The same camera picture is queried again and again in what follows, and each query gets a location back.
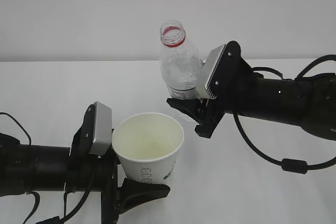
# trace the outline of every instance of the black cable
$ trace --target black cable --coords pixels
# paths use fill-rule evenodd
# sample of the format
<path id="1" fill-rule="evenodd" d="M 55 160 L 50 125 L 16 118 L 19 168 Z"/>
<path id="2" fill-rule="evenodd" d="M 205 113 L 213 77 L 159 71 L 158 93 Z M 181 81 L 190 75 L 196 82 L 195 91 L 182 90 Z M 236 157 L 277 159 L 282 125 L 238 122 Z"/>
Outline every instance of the black cable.
<path id="1" fill-rule="evenodd" d="M 63 217 L 65 217 L 67 215 L 67 197 L 68 197 L 68 194 L 71 193 L 69 191 L 66 191 L 64 194 L 63 194 L 63 202 L 64 202 L 64 207 L 63 207 Z"/>
<path id="2" fill-rule="evenodd" d="M 324 163 L 321 163 L 321 164 L 316 164 L 316 165 L 308 165 L 307 166 L 307 169 L 308 170 L 320 170 L 320 169 L 325 169 L 325 168 L 328 168 L 330 166 L 333 166 L 336 164 L 336 157 L 324 162 Z"/>
<path id="3" fill-rule="evenodd" d="M 309 64 L 308 66 L 306 66 L 295 79 L 300 79 L 302 78 L 309 70 L 311 70 L 312 68 L 314 68 L 315 66 L 317 66 L 318 64 L 321 64 L 325 61 L 336 61 L 336 55 L 325 55 L 322 56 L 316 60 L 314 60 L 311 64 Z"/>
<path id="4" fill-rule="evenodd" d="M 281 161 L 276 160 L 274 158 L 271 158 L 270 156 L 267 156 L 265 153 L 263 153 L 262 151 L 260 151 L 252 142 L 251 140 L 248 138 L 248 136 L 246 135 L 240 121 L 239 121 L 239 117 L 238 117 L 238 113 L 237 111 L 233 112 L 233 117 L 235 119 L 237 128 L 241 134 L 241 136 L 243 137 L 243 139 L 245 140 L 245 142 L 247 143 L 247 145 L 256 153 L 258 154 L 260 157 L 262 157 L 263 159 L 267 160 L 268 162 L 271 162 L 272 164 L 275 165 L 280 165 L 281 166 Z"/>
<path id="5" fill-rule="evenodd" d="M 84 205 L 84 203 L 87 200 L 87 198 L 90 194 L 90 191 L 92 189 L 92 185 L 93 185 L 93 181 L 94 181 L 95 176 L 96 176 L 96 166 L 93 165 L 92 172 L 91 172 L 91 177 L 90 177 L 89 183 L 88 183 L 88 185 L 85 189 L 85 192 L 84 192 L 82 198 L 79 200 L 78 204 L 74 207 L 74 209 L 70 213 L 68 213 L 62 219 L 60 219 L 60 223 L 65 223 L 66 221 L 71 219 L 80 210 L 80 208 Z"/>
<path id="6" fill-rule="evenodd" d="M 40 194 L 38 194 L 35 191 L 30 191 L 28 194 L 34 195 L 35 203 L 34 203 L 33 209 L 31 210 L 30 214 L 27 216 L 27 218 L 25 219 L 23 224 L 25 224 L 27 222 L 27 220 L 36 212 L 36 210 L 37 210 L 37 208 L 40 204 Z"/>
<path id="7" fill-rule="evenodd" d="M 23 132 L 26 134 L 28 140 L 29 140 L 29 146 L 31 146 L 31 138 L 28 134 L 28 132 L 25 130 L 25 128 L 23 128 L 23 126 L 10 114 L 6 113 L 6 112 L 0 112 L 0 115 L 6 115 L 8 116 L 9 118 L 11 118 L 20 128 L 21 130 L 23 130 Z"/>
<path id="8" fill-rule="evenodd" d="M 312 68 L 314 68 L 315 66 L 317 66 L 320 63 L 323 63 L 325 61 L 336 61 L 336 55 L 325 55 L 322 56 L 316 60 L 314 60 L 311 64 L 309 64 L 308 66 L 306 66 L 295 78 L 295 80 L 303 78 L 303 76 Z M 254 67 L 252 68 L 253 71 L 265 71 L 265 72 L 271 72 L 277 76 L 279 76 L 281 79 L 283 79 L 283 75 L 281 72 L 279 72 L 276 69 L 273 68 L 268 68 L 268 67 Z M 333 166 L 336 164 L 336 157 L 324 162 L 324 163 L 320 163 L 320 164 L 315 164 L 315 165 L 307 165 L 306 161 L 300 161 L 300 160 L 296 160 L 296 159 L 288 159 L 288 158 L 284 158 L 282 161 L 276 160 L 274 158 L 271 158 L 270 156 L 266 155 L 265 153 L 263 153 L 262 151 L 260 151 L 252 142 L 251 140 L 248 138 L 248 136 L 246 135 L 239 117 L 238 117 L 238 112 L 234 111 L 233 112 L 233 116 L 237 125 L 237 128 L 241 134 L 241 136 L 243 137 L 244 141 L 246 142 L 246 144 L 260 157 L 262 157 L 263 159 L 265 159 L 268 162 L 271 162 L 275 165 L 279 165 L 282 167 L 283 170 L 287 170 L 290 172 L 297 172 L 297 173 L 303 173 L 305 174 L 308 170 L 320 170 L 320 169 L 325 169 L 328 168 L 330 166 Z"/>
<path id="9" fill-rule="evenodd" d="M 252 68 L 252 71 L 253 72 L 259 72 L 259 71 L 270 72 L 270 73 L 273 73 L 276 76 L 280 77 L 281 79 L 283 79 L 283 74 L 280 71 L 278 71 L 278 70 L 276 70 L 274 68 L 269 68 L 269 67 L 254 67 L 254 68 Z"/>

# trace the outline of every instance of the white tabletop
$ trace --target white tabletop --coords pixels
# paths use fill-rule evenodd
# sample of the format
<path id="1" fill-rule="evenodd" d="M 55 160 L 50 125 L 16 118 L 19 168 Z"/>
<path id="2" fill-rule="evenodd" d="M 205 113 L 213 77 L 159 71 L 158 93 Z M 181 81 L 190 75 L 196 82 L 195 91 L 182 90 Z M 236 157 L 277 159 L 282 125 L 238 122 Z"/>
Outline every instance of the white tabletop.
<path id="1" fill-rule="evenodd" d="M 252 66 L 275 67 L 293 78 L 311 60 L 250 60 Z M 333 64 L 316 71 L 334 72 Z M 166 103 L 157 61 L 8 62 L 0 64 L 0 111 L 17 118 L 33 144 L 70 146 L 87 106 L 100 101 L 112 107 L 113 127 L 127 116 L 146 111 L 176 117 L 186 139 L 165 199 L 138 206 L 120 216 L 120 223 L 333 223 L 336 220 L 335 167 L 306 175 L 283 172 L 254 154 L 238 133 L 232 115 L 225 115 L 209 139 L 194 132 Z M 242 119 L 252 141 L 277 159 L 304 159 L 309 164 L 336 155 L 335 143 L 298 127 Z M 22 143 L 17 126 L 0 118 L 0 132 Z M 82 193 L 69 196 L 68 210 Z M 0 198 L 1 223 L 22 223 L 33 197 Z M 62 192 L 42 192 L 41 205 L 28 223 L 62 215 Z M 67 223 L 100 223 L 100 195 L 91 193 Z"/>

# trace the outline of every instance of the paper cup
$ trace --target paper cup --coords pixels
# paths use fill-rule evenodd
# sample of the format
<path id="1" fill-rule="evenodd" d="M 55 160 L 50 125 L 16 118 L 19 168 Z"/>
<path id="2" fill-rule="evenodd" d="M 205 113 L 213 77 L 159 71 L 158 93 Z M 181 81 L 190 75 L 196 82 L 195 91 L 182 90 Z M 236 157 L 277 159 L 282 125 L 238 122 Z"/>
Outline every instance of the paper cup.
<path id="1" fill-rule="evenodd" d="M 166 184 L 183 140 L 177 120 L 161 113 L 142 113 L 115 128 L 112 147 L 129 179 Z"/>

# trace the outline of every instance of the clear plastic bottle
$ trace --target clear plastic bottle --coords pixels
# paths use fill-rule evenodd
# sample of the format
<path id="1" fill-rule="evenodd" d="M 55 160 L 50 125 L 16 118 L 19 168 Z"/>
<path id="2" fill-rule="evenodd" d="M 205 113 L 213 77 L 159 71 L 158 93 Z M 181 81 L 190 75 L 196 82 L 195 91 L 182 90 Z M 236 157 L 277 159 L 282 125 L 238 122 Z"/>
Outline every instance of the clear plastic bottle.
<path id="1" fill-rule="evenodd" d="M 180 22 L 172 20 L 160 29 L 162 51 L 161 74 L 169 93 L 177 99 L 197 98 L 197 76 L 203 66 L 197 48 L 186 39 Z"/>

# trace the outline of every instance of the bottle neck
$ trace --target bottle neck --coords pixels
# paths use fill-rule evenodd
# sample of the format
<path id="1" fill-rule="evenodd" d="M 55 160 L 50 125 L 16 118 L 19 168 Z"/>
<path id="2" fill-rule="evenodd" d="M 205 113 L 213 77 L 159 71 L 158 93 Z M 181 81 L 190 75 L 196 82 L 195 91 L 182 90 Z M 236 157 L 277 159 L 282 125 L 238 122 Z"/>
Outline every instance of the bottle neck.
<path id="1" fill-rule="evenodd" d="M 164 23 L 160 29 L 161 42 L 167 47 L 178 47 L 185 41 L 185 31 L 178 21 Z"/>

